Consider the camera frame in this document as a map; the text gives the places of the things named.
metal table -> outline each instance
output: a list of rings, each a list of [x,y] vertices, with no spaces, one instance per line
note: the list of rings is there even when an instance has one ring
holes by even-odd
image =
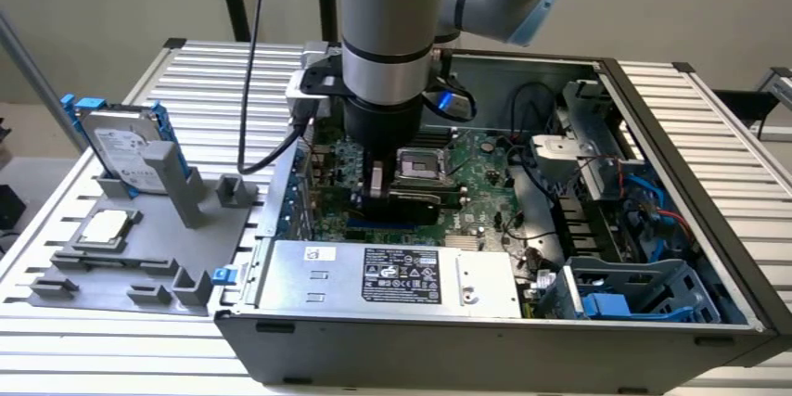
[[[181,48],[166,48],[126,98],[133,104],[156,99],[164,102],[184,155],[204,178],[234,172],[238,92],[246,53],[244,44],[188,41]],[[249,97],[250,160],[262,157],[284,138],[288,120],[284,89],[292,70],[300,66],[300,54],[301,48],[293,45],[260,45],[256,50]],[[649,69],[664,70],[666,67],[662,64],[633,65],[630,70],[638,76]],[[682,79],[670,70],[665,71],[666,77]],[[668,79],[664,82],[680,81]],[[678,85],[668,88],[685,93]],[[666,106],[672,104],[678,103],[665,102]],[[42,274],[52,253],[73,234],[101,194],[92,179],[98,172],[93,154],[82,154],[14,248],[0,261],[0,391],[348,394],[345,389],[262,387],[248,378],[210,318],[34,308],[24,302],[29,294],[28,284]],[[258,200],[240,240],[237,262],[246,259],[253,247],[272,173],[268,168],[246,177],[258,185]],[[777,262],[781,263],[772,267],[782,268],[777,274],[788,280],[792,275],[786,273],[792,268],[784,261]],[[782,289],[780,287],[782,295],[788,294]],[[360,390],[357,393],[449,394],[401,390]],[[792,353],[778,355],[750,369],[717,368],[669,394],[792,395]]]

blue tab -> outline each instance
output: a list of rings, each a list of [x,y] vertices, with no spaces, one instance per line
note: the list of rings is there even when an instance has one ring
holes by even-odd
[[[82,97],[74,104],[74,107],[78,109],[97,110],[102,109],[106,105],[108,101],[105,101],[101,97]]]
[[[66,107],[72,105],[72,102],[74,101],[74,95],[72,95],[70,93],[68,95],[64,95],[62,98],[60,99],[60,104]]]
[[[181,166],[181,171],[184,172],[184,178],[189,177],[189,166],[186,165],[186,160],[184,159],[184,154],[181,153],[181,146],[178,144],[178,139],[176,139],[176,132],[173,132],[173,126],[170,125],[170,118],[168,117],[168,110],[160,101],[154,101],[153,106],[150,106],[150,112],[157,117],[157,123],[160,124],[160,137],[164,141],[172,141],[176,143],[178,148],[178,164]]]
[[[582,298],[582,309],[593,319],[629,319],[632,316],[622,294],[589,294]]]
[[[212,274],[212,285],[228,286],[236,284],[236,270],[230,268],[217,268]]]
[[[506,44],[528,46],[533,40],[533,36],[542,26],[549,10],[553,7],[556,0],[540,0],[530,13],[525,16],[525,20],[514,30],[514,33],[506,40]]]

capacitor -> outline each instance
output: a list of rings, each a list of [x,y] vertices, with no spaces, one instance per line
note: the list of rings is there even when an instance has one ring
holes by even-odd
[[[489,155],[494,151],[494,144],[485,141],[484,143],[481,143],[481,146],[478,146],[478,148],[484,153]]]

robotic arm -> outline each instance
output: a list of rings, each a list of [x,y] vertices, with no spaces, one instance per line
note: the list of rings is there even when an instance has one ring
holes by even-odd
[[[554,0],[341,0],[346,133],[374,158],[421,123],[434,43],[460,31],[528,45]]]

black cable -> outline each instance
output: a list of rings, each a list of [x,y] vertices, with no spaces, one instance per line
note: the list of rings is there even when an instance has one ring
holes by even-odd
[[[281,144],[274,147],[269,155],[252,166],[245,167],[245,134],[248,133],[248,96],[249,96],[249,78],[252,77],[252,66],[256,58],[256,42],[258,41],[258,22],[261,19],[261,3],[264,0],[256,0],[254,16],[252,19],[252,38],[249,41],[248,67],[245,70],[245,81],[242,83],[242,102],[238,117],[238,152],[236,154],[236,170],[242,175],[249,175],[264,169],[272,161],[281,156],[288,147],[297,141],[297,138],[305,133],[308,121],[294,121],[292,133],[285,137]]]
[[[758,139],[760,141],[762,140],[762,131],[765,130],[765,122],[766,122],[768,115],[769,115],[769,113],[762,118],[761,124],[758,124],[758,132],[756,133],[756,139]]]
[[[544,90],[546,90],[546,92],[549,93],[550,97],[553,98],[553,103],[556,102],[556,92],[553,92],[553,89],[549,88],[549,85],[546,85],[542,82],[538,81],[530,81],[529,83],[522,83],[520,84],[513,91],[510,92],[510,95],[508,96],[508,103],[510,106],[510,126],[508,127],[508,136],[510,137],[514,134],[514,115],[517,113],[516,111],[516,105],[517,105],[517,97],[520,96],[520,93],[528,88],[528,87],[541,87],[544,88]]]
[[[540,180],[533,175],[533,172],[530,171],[530,167],[528,166],[528,163],[525,161],[524,152],[520,152],[520,154],[517,156],[520,157],[520,162],[522,164],[522,170],[525,171],[525,175],[528,175],[528,179],[530,180],[530,183],[533,183],[533,185],[540,190],[540,192],[542,192],[544,196],[546,197],[546,199],[549,199],[550,203],[556,203],[556,196],[550,193],[549,190],[546,190],[546,188],[540,183]]]
[[[534,240],[537,238],[542,238],[544,236],[552,236],[556,234],[556,231],[548,231],[544,232],[542,234],[538,234],[537,236],[514,236],[514,234],[510,232],[510,224],[514,223],[514,220],[517,218],[517,215],[520,215],[521,212],[514,213],[510,218],[508,219],[506,224],[504,225],[504,232],[508,234],[508,236],[510,236],[514,240],[521,240],[521,241],[528,241],[528,240]]]

